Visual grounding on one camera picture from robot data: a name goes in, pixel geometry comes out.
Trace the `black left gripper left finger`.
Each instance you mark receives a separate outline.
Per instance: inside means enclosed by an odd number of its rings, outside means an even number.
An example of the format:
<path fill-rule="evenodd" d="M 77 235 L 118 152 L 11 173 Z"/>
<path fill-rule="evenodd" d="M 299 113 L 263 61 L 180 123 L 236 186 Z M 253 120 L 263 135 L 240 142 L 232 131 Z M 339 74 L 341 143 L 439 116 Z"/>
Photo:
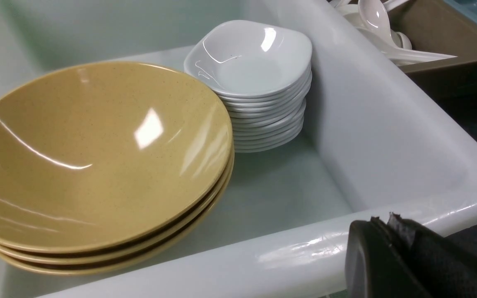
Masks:
<path fill-rule="evenodd" d="M 402 257 L 399 238 L 380 219 L 350 224 L 345 260 L 349 298 L 428 298 Z"/>

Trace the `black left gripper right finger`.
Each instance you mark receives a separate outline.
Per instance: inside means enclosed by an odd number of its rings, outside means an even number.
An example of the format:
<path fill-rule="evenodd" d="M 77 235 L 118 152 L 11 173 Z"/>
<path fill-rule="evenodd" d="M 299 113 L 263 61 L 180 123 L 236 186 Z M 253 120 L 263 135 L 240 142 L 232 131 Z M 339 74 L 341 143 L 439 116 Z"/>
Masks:
<path fill-rule="evenodd" d="M 372 271 L 373 298 L 477 298 L 477 256 L 424 225 L 391 213 L 371 223 L 385 237 L 391 265 Z"/>

